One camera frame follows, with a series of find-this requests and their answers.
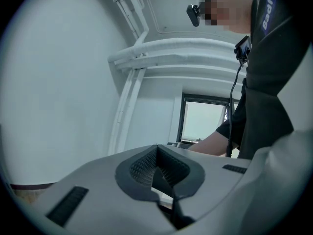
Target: white ceiling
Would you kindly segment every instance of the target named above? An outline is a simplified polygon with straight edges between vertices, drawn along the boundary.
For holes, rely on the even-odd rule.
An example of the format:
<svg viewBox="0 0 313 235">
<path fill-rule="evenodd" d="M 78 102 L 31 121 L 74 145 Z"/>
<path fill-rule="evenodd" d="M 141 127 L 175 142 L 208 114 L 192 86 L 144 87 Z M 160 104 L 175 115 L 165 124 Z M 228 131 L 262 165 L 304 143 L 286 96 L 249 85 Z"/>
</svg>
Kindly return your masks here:
<svg viewBox="0 0 313 235">
<path fill-rule="evenodd" d="M 204 25 L 203 22 L 199 27 L 193 27 L 186 8 L 189 4 L 198 4 L 199 0 L 150 0 L 161 32 L 159 33 L 147 1 L 143 1 L 145 3 L 143 12 L 150 29 L 146 41 L 173 37 L 202 37 L 236 44 L 244 37 L 243 34 L 223 31 L 220 26 Z"/>
</svg>

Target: white wall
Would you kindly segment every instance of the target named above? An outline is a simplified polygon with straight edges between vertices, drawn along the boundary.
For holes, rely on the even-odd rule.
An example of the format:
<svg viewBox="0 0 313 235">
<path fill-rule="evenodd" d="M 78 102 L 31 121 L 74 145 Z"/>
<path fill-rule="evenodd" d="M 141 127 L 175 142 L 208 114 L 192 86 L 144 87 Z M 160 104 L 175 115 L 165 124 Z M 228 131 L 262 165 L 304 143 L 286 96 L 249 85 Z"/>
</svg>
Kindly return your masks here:
<svg viewBox="0 0 313 235">
<path fill-rule="evenodd" d="M 229 97 L 231 84 L 191 79 L 144 79 L 129 127 L 125 150 L 150 144 L 176 142 L 181 95 Z M 234 92 L 240 98 L 240 92 Z"/>
<path fill-rule="evenodd" d="M 0 46 L 11 183 L 56 182 L 106 155 L 125 81 L 107 56 L 127 47 L 129 36 L 112 0 L 27 0 L 21 7 Z"/>
</svg>

